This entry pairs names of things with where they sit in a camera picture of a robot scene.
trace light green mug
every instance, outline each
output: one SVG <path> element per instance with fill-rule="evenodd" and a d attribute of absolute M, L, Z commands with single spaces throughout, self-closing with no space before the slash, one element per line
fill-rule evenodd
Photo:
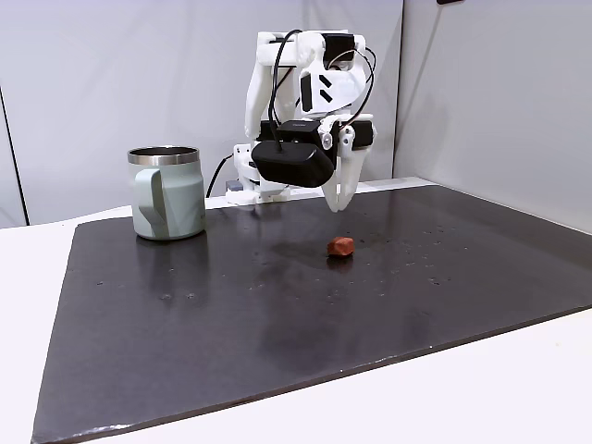
<path fill-rule="evenodd" d="M 204 178 L 197 148 L 153 146 L 128 152 L 133 227 L 156 241 L 205 229 Z"/>

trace mug handle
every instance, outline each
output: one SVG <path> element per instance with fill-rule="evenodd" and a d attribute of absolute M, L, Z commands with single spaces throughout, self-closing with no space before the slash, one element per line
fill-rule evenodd
<path fill-rule="evenodd" d="M 134 193 L 138 208 L 150 225 L 165 225 L 167 215 L 160 170 L 148 168 L 136 174 Z"/>

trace white wall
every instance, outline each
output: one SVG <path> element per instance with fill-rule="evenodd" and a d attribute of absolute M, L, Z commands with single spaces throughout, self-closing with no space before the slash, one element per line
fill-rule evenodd
<path fill-rule="evenodd" d="M 390 177 L 402 0 L 0 0 L 0 81 L 31 223 L 130 203 L 126 152 L 197 146 L 209 183 L 243 133 L 258 31 L 349 28 L 378 63 L 380 140 L 363 179 Z M 235 179 L 223 168 L 215 194 Z"/>
<path fill-rule="evenodd" d="M 592 231 L 591 23 L 582 0 L 405 1 L 395 176 Z"/>
<path fill-rule="evenodd" d="M 25 225 L 14 162 L 10 151 L 5 114 L 0 104 L 0 228 Z"/>

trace black tabletop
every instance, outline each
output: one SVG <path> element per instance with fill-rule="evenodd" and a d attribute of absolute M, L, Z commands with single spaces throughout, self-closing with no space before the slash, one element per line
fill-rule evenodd
<path fill-rule="evenodd" d="M 592 304 L 592 237 L 439 186 L 208 210 L 187 240 L 76 230 L 33 442 L 156 426 Z M 356 252 L 326 255 L 335 236 Z"/>

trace red object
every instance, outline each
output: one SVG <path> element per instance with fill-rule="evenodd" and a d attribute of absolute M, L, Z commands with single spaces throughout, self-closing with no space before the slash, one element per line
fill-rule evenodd
<path fill-rule="evenodd" d="M 337 237 L 327 245 L 327 254 L 329 256 L 345 257 L 355 251 L 352 238 Z"/>

